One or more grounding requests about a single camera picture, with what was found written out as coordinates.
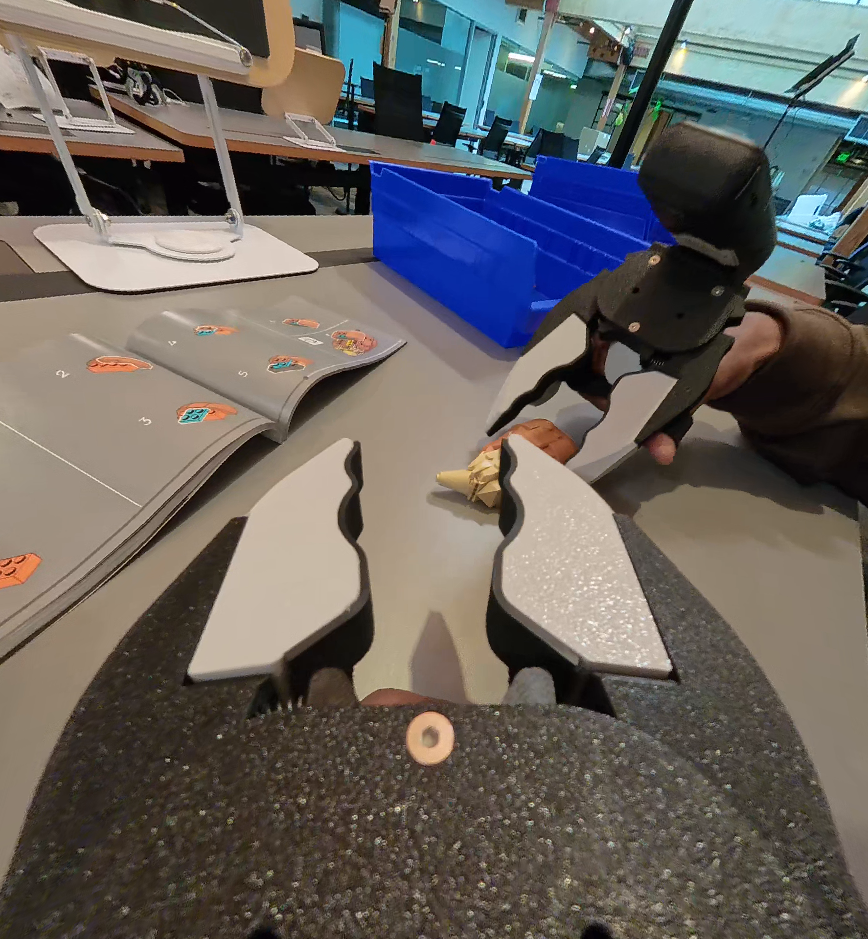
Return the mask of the white metal stand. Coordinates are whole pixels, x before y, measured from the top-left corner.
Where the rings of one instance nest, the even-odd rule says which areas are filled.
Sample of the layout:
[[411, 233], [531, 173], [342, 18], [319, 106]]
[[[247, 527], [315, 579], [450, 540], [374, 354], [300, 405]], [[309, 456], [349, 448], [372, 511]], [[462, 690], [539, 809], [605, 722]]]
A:
[[150, 216], [112, 221], [90, 201], [55, 122], [31, 52], [39, 47], [112, 62], [123, 59], [184, 73], [224, 65], [242, 74], [250, 54], [239, 43], [209, 41], [56, 1], [1, 1], [0, 37], [19, 57], [84, 220], [45, 224], [34, 237], [91, 288], [140, 293], [310, 273], [318, 264], [243, 219], [212, 80], [197, 75], [228, 210], [222, 217]]

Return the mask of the white paper sheet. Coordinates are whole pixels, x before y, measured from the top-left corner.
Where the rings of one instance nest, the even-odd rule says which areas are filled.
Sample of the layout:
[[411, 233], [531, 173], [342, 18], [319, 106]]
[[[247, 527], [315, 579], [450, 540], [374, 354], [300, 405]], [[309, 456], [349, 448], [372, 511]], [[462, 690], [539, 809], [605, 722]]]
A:
[[38, 109], [39, 102], [15, 53], [0, 45], [0, 104], [5, 109]]

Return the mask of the brown-edged background desk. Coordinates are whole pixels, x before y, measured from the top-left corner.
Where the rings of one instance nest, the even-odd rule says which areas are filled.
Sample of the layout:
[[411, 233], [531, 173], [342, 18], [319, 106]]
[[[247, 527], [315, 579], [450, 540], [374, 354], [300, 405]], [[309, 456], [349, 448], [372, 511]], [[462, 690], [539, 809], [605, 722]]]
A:
[[[73, 157], [134, 159], [160, 163], [183, 163], [177, 147], [146, 130], [120, 121], [121, 132], [69, 129], [63, 132]], [[0, 105], [0, 152], [56, 156], [56, 148], [45, 125], [26, 110], [7, 111]]]

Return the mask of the person's right forearm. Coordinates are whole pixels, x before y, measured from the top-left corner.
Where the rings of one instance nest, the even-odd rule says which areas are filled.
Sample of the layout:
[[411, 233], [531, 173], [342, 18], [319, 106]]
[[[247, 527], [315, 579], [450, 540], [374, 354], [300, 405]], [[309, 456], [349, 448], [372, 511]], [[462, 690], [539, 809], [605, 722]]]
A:
[[796, 306], [769, 372], [789, 429], [757, 435], [736, 420], [744, 438], [795, 479], [832, 485], [868, 508], [868, 327]]

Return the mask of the blue plastic bin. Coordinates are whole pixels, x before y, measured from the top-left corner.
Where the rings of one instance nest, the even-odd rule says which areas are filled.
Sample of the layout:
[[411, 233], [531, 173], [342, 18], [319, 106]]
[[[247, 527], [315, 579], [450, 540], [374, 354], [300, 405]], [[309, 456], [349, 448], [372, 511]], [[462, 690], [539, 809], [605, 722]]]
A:
[[486, 179], [374, 161], [375, 257], [504, 348], [629, 253], [650, 220], [597, 221]]
[[647, 243], [675, 244], [640, 188], [638, 174], [589, 161], [540, 156], [530, 194]]

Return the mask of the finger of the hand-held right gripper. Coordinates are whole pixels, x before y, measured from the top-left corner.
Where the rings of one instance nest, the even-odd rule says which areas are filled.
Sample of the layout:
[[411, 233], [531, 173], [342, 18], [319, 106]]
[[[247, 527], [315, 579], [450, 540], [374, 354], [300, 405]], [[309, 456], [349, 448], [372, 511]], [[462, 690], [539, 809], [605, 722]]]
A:
[[496, 434], [522, 408], [534, 404], [552, 385], [582, 368], [591, 355], [587, 321], [577, 313], [568, 314], [513, 365], [488, 413], [486, 434]]
[[657, 433], [684, 436], [684, 384], [659, 371], [628, 373], [614, 384], [609, 408], [588, 431], [568, 468], [592, 484]]

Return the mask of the row of black office chairs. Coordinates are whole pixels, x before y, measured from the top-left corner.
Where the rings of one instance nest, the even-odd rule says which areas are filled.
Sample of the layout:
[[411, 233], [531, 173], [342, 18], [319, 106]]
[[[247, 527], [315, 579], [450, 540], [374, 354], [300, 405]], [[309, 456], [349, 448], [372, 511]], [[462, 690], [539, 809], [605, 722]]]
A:
[[593, 154], [580, 154], [580, 142], [562, 132], [538, 129], [534, 134], [516, 134], [512, 123], [495, 115], [480, 133], [478, 125], [467, 126], [466, 109], [449, 102], [440, 104], [435, 120], [426, 122], [425, 97], [421, 77], [408, 75], [378, 63], [373, 65], [372, 80], [361, 79], [362, 90], [372, 86], [373, 98], [351, 93], [347, 106], [358, 113], [359, 126], [370, 133], [387, 134], [401, 139], [418, 140], [424, 144], [455, 147], [466, 143], [479, 156], [502, 159], [506, 151], [512, 165], [533, 166], [540, 156], [571, 161], [594, 162]]

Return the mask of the person's right hand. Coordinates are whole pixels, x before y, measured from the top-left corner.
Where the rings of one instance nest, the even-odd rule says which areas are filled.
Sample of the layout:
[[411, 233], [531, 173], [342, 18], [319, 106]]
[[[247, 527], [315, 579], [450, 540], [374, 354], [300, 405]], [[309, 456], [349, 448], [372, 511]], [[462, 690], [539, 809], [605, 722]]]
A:
[[769, 367], [780, 354], [795, 310], [792, 302], [750, 305], [743, 321], [726, 330], [733, 345], [695, 408], [707, 405], [731, 414], [758, 435], [781, 436], [789, 429], [782, 389], [771, 381]]

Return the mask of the black pole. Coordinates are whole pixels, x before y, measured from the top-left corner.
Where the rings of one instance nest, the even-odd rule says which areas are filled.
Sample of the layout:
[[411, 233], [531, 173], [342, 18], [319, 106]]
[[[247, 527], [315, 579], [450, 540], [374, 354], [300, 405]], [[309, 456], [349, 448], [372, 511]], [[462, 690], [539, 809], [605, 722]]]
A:
[[651, 54], [650, 63], [640, 82], [622, 130], [616, 139], [608, 162], [609, 168], [623, 169], [627, 164], [632, 145], [643, 124], [650, 100], [674, 51], [675, 42], [693, 4], [694, 1], [691, 0], [674, 1], [672, 3], [655, 49]]

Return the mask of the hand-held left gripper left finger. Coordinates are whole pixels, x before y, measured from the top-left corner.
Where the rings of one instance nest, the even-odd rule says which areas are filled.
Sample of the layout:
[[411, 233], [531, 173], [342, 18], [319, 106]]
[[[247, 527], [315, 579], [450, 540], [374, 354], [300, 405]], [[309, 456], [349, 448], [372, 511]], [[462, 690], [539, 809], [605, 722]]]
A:
[[374, 638], [361, 444], [337, 440], [250, 510], [186, 677], [265, 679], [289, 703], [355, 702]]

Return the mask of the black tilted stand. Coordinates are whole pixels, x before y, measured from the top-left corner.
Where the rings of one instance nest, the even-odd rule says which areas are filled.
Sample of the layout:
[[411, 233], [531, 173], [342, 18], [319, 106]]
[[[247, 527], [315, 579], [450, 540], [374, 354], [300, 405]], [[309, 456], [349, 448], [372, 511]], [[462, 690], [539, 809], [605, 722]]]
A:
[[858, 34], [851, 38], [849, 41], [847, 41], [839, 53], [835, 53], [830, 57], [822, 60], [812, 70], [798, 79], [791, 88], [786, 90], [785, 94], [788, 96], [787, 103], [785, 105], [783, 114], [778, 119], [762, 147], [764, 151], [768, 150], [769, 144], [779, 131], [780, 125], [783, 123], [789, 112], [795, 106], [797, 106], [811, 90], [817, 88], [827, 76], [830, 76], [837, 69], [839, 69], [840, 66], [847, 63], [852, 57], [854, 57], [859, 37], [860, 35]]

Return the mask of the black office chair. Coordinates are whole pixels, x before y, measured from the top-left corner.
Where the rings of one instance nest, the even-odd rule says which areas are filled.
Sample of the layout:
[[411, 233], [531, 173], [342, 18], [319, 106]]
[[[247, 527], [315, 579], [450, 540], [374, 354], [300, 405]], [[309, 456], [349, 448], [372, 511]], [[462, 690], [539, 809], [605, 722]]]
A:
[[849, 315], [864, 303], [868, 294], [868, 241], [850, 255], [834, 250], [823, 252], [816, 260], [823, 268], [825, 299], [822, 306], [833, 313]]

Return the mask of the grey instruction booklet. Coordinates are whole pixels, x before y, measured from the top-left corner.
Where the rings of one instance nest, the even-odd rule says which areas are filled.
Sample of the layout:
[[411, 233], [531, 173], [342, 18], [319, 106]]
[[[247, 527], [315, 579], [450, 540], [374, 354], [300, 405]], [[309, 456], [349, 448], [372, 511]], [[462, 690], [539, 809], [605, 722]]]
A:
[[125, 344], [70, 334], [0, 362], [0, 662], [134, 557], [319, 382], [406, 340], [291, 297], [183, 307]]

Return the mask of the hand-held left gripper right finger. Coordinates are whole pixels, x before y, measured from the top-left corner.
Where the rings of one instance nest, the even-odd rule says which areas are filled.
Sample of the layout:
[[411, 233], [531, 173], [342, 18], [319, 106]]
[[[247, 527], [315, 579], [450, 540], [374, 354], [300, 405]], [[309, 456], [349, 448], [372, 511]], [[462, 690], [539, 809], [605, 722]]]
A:
[[674, 679], [626, 526], [592, 487], [522, 436], [505, 440], [500, 454], [503, 539], [486, 631], [510, 680], [542, 670], [557, 703], [605, 706], [604, 678]]

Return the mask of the wooden pillar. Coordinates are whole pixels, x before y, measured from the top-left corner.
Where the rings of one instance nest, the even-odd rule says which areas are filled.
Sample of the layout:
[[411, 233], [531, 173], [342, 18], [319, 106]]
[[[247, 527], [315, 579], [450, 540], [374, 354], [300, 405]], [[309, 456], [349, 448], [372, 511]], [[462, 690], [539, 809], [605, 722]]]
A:
[[545, 62], [548, 40], [557, 21], [559, 5], [559, 1], [544, 1], [542, 28], [534, 53], [533, 63], [529, 70], [527, 88], [522, 101], [522, 109], [519, 118], [519, 133], [521, 135], [525, 135], [527, 132], [530, 111], [537, 97], [538, 88], [541, 83], [541, 72]]

